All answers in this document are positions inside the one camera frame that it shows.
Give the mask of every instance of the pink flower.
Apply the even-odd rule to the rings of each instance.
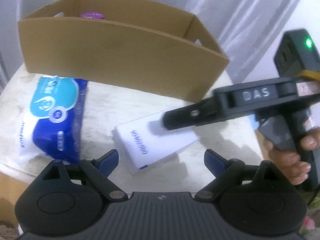
[[[315,222],[310,217],[306,217],[302,225],[308,230],[316,228]]]

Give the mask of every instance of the yellow strap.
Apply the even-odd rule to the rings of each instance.
[[[300,74],[297,75],[298,77],[305,77],[314,80],[320,81],[320,72],[311,71],[311,70],[303,70]]]

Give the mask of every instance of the teal label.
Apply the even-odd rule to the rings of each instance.
[[[30,112],[39,118],[48,118],[53,108],[67,111],[75,105],[78,92],[79,86],[73,78],[41,77],[31,100]]]

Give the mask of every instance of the screw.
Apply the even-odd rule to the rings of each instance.
[[[199,110],[193,110],[193,111],[190,112],[190,115],[191,115],[192,117],[198,116],[199,114],[200,114],[200,111],[199,111]]]
[[[121,190],[114,190],[110,192],[109,196],[113,199],[121,199],[125,196],[125,193]]]
[[[213,197],[213,193],[208,190],[199,191],[196,195],[201,199],[210,199]]]

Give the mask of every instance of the ribbed black surface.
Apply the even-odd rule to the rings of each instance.
[[[25,234],[21,240],[54,240]],[[59,240],[302,240],[292,234],[256,237],[228,225],[214,205],[192,199],[190,193],[134,193],[113,203],[103,217],[82,233]]]

